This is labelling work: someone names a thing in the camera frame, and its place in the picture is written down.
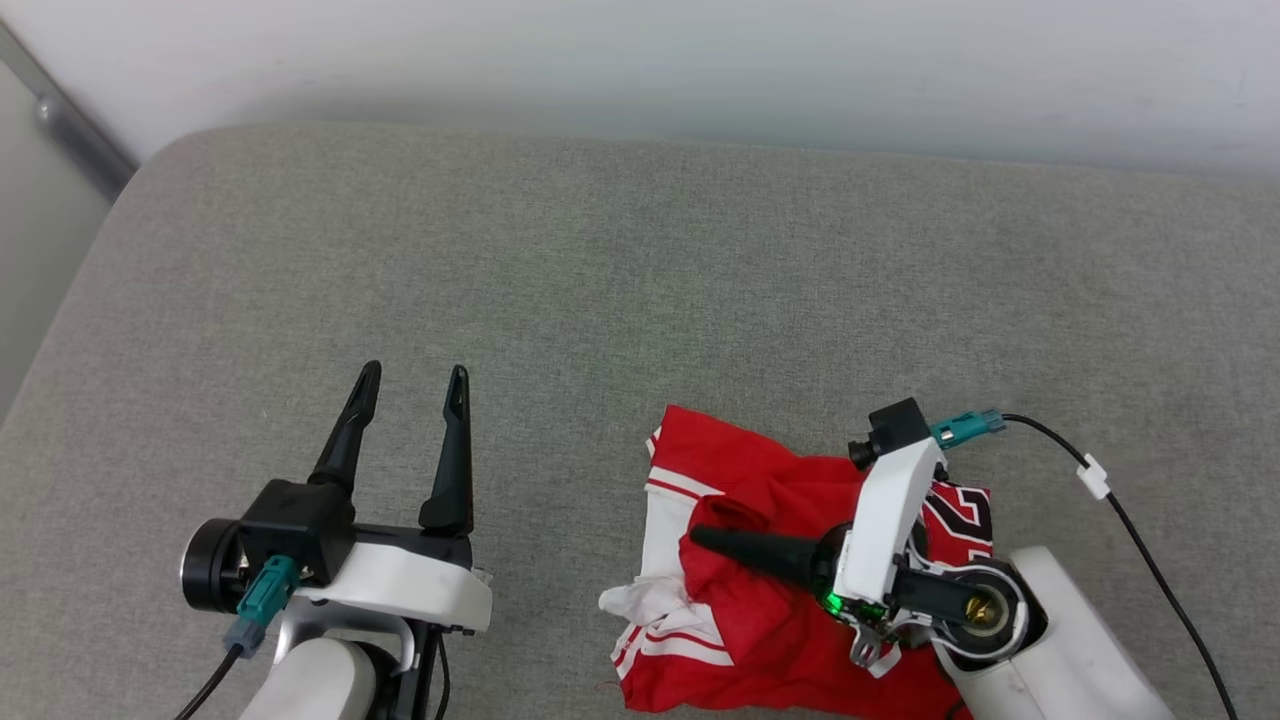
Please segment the gray cushion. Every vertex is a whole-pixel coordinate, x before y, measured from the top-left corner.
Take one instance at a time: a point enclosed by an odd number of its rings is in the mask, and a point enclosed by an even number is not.
[[[366,521],[413,523],[449,368],[471,370],[495,602],[488,634],[449,642],[452,717],[626,716],[623,623],[595,598],[639,568],[666,404],[838,455],[906,396],[1030,414],[1094,454],[1242,716],[1271,716],[1277,229],[1275,186],[1188,177],[411,127],[189,137],[111,211],[0,432],[4,715],[177,712],[229,623],[182,600],[189,533],[305,478],[376,357]],[[1053,550],[1175,712],[1220,712],[1065,454],[1014,428],[952,477],[993,488],[997,550]],[[202,716],[236,716],[268,666]]]

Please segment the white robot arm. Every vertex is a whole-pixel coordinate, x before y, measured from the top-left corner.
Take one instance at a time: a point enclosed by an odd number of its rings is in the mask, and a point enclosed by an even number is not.
[[[493,594],[471,559],[471,416],[466,369],[453,369],[445,434],[417,528],[355,523],[351,493],[381,366],[369,363],[307,482],[271,480],[239,520],[209,520],[187,544],[183,594],[197,610],[234,612],[228,660],[178,715],[192,716],[237,657],[252,656],[282,618],[266,683],[243,720],[422,720],[443,635],[489,628]],[[325,637],[364,630],[399,639],[399,655]]]
[[[872,413],[870,424],[867,442],[850,443],[854,464],[870,469],[852,521],[812,542],[808,553],[796,552],[799,538],[773,538],[805,568],[780,573],[783,553],[771,550],[771,536],[696,527],[691,539],[756,570],[804,578],[823,609],[855,629],[850,660],[877,678],[904,644],[931,643],[977,720],[1174,717],[1047,548],[960,568],[916,551],[913,529],[929,487],[947,479],[943,450],[1004,429],[1001,414],[970,413],[931,428],[906,400]],[[1108,497],[1101,468],[1070,450],[1085,486]],[[1231,715],[1225,693],[1224,703]]]

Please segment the red jersey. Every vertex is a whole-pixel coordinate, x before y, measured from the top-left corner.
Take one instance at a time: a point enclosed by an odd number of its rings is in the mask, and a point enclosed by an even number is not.
[[[849,660],[852,629],[809,593],[687,538],[698,524],[822,537],[856,511],[865,474],[847,457],[799,457],[676,406],[648,446],[641,571],[600,596],[602,609],[631,621],[612,653],[628,708],[799,706],[868,720],[941,720],[956,705],[931,647],[905,650],[874,679]],[[964,565],[991,555],[988,497],[933,484],[922,509],[932,560]]]

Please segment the white stripe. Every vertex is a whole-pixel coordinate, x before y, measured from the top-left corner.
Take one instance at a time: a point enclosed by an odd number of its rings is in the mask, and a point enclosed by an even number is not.
[[[636,635],[636,639],[628,643],[627,638],[630,638],[634,632],[636,632],[636,624],[627,624],[626,632],[618,637],[618,643],[613,647],[613,652],[609,653],[609,661],[612,662],[617,662],[618,656],[625,655],[622,662],[614,666],[614,670],[618,671],[620,680],[626,678],[627,673],[631,671],[631,666],[635,665],[636,653],[640,652],[640,642],[644,639],[644,630],[641,630],[640,634]]]
[[[692,641],[686,641],[685,638],[664,638],[655,642],[645,637],[644,644],[640,646],[640,652],[649,656],[676,655],[690,660],[698,660],[708,665],[719,665],[721,667],[733,666],[733,659],[728,656],[728,652],[723,650],[712,650]]]
[[[649,479],[658,480],[659,483],[667,483],[668,486],[689,491],[696,495],[698,497],[703,497],[704,495],[724,495],[723,492],[713,488],[712,486],[699,483],[698,480],[690,478],[689,475],[681,475],[680,473],[666,470],[663,468],[650,468]]]
[[[676,502],[676,503],[686,507],[689,510],[689,512],[694,511],[694,507],[698,505],[698,500],[699,500],[696,497],[689,497],[687,495],[685,495],[682,492],[676,492],[676,491],[673,491],[671,488],[659,487],[659,486],[655,486],[653,483],[646,484],[644,487],[644,491],[646,493],[649,493],[649,495],[657,495],[657,496],[663,497],[663,498],[666,498],[666,500],[668,500],[671,502]],[[687,532],[689,523],[686,521],[685,525],[686,525],[685,532]]]
[[[636,641],[640,641],[643,638],[644,638],[644,635],[640,635],[639,638],[636,638]],[[634,647],[628,647],[626,650],[626,657],[622,659],[622,665],[617,666],[618,679],[620,680],[623,679],[623,678],[626,678],[627,673],[631,671],[631,666],[636,664],[636,656],[637,655],[640,655],[640,643],[639,642],[636,642],[636,644]]]
[[[704,641],[708,644],[712,644],[714,650],[724,650],[724,641],[719,637],[719,632],[716,628],[716,625],[677,626],[676,629],[667,632],[657,629],[667,624],[667,620],[669,619],[671,615],[668,615],[663,620],[658,620],[653,625],[649,625],[649,634],[658,638],[659,641],[666,641],[677,635],[691,635],[696,639]]]

